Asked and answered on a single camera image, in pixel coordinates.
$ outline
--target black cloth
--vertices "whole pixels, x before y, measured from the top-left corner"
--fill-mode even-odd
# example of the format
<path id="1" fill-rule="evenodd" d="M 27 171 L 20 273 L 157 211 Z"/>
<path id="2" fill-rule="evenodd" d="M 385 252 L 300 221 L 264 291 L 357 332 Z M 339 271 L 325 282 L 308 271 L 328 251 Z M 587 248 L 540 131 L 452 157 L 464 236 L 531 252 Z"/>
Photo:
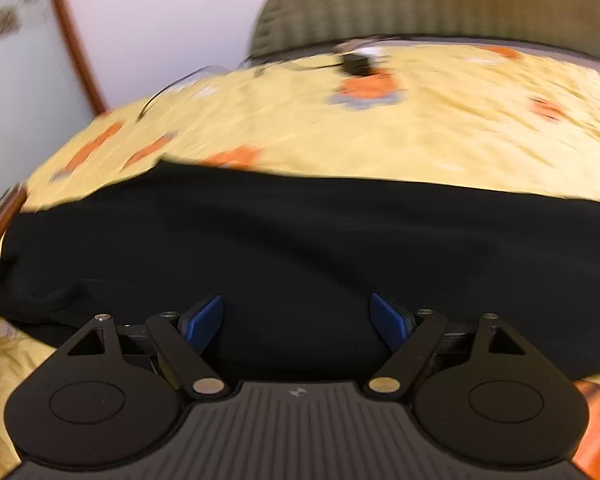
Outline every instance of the black cloth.
<path id="1" fill-rule="evenodd" d="M 600 203 L 435 184 L 154 169 L 12 224 L 0 316 L 58 345 L 225 301 L 205 358 L 237 378 L 364 380 L 378 290 L 454 321 L 497 312 L 571 378 L 600 372 Z"/>

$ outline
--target white panel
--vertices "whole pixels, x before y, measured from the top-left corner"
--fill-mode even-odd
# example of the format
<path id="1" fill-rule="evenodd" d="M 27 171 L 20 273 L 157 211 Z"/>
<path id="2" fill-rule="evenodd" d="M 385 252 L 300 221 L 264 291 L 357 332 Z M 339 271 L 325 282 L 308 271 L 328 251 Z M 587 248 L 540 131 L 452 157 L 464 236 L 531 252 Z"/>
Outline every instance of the white panel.
<path id="1" fill-rule="evenodd" d="M 17 2 L 0 0 L 0 7 Z M 18 13 L 20 31 L 0 38 L 0 195 L 93 117 L 50 1 Z"/>
<path id="2" fill-rule="evenodd" d="M 110 106 L 147 96 L 208 64 L 247 56 L 264 0 L 69 0 Z"/>

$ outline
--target upholstered headboard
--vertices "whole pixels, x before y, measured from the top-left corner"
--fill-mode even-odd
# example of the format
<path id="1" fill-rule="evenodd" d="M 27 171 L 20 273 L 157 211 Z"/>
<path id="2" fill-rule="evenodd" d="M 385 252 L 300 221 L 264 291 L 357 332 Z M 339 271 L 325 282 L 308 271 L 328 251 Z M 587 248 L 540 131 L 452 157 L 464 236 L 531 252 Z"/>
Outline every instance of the upholstered headboard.
<path id="1" fill-rule="evenodd" d="M 267 0 L 251 56 L 374 35 L 530 41 L 600 59 L 600 0 Z"/>

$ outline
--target yellow bedsheet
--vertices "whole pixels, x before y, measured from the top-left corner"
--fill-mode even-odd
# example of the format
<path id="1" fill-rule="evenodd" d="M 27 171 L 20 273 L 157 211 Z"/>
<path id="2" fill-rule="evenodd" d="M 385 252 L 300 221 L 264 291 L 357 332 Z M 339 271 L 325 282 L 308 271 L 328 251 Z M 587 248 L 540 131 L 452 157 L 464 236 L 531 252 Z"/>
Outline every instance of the yellow bedsheet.
<path id="1" fill-rule="evenodd" d="M 600 200 L 600 75 L 474 46 L 384 49 L 399 101 L 332 104 L 329 56 L 224 76 L 96 118 L 29 179 L 25 210 L 76 200 L 158 157 L 275 173 L 359 176 Z M 10 391 L 51 349 L 0 321 L 0 476 L 17 464 Z"/>

